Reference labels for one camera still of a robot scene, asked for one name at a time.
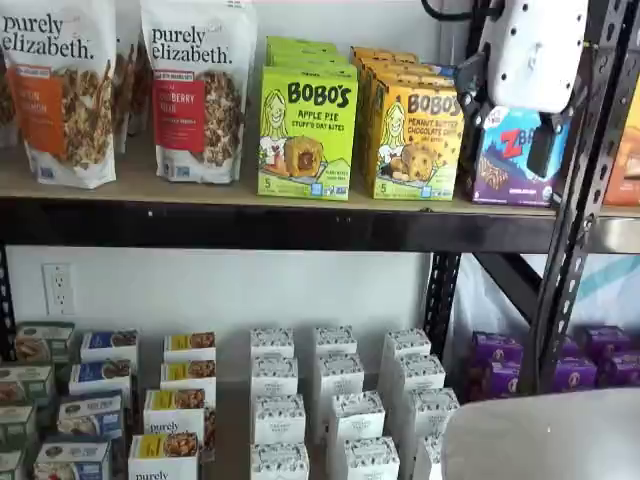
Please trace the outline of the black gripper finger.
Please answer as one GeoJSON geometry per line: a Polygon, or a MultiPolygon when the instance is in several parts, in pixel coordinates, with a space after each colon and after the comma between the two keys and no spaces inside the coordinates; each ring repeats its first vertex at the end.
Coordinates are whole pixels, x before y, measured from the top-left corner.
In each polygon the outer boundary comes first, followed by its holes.
{"type": "Polygon", "coordinates": [[[537,176],[546,176],[554,144],[570,119],[570,111],[540,113],[539,118],[540,124],[534,130],[527,167],[537,176]]]}
{"type": "Polygon", "coordinates": [[[490,54],[477,52],[457,66],[457,100],[465,118],[486,118],[493,108],[488,91],[490,54]]]}

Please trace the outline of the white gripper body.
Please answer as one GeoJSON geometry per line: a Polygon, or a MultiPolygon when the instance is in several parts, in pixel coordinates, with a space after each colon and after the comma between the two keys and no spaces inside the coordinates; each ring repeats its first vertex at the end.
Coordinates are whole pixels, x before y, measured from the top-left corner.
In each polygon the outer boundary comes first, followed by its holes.
{"type": "Polygon", "coordinates": [[[586,30],[586,0],[497,1],[485,23],[492,103],[542,113],[568,104],[586,30]]]}

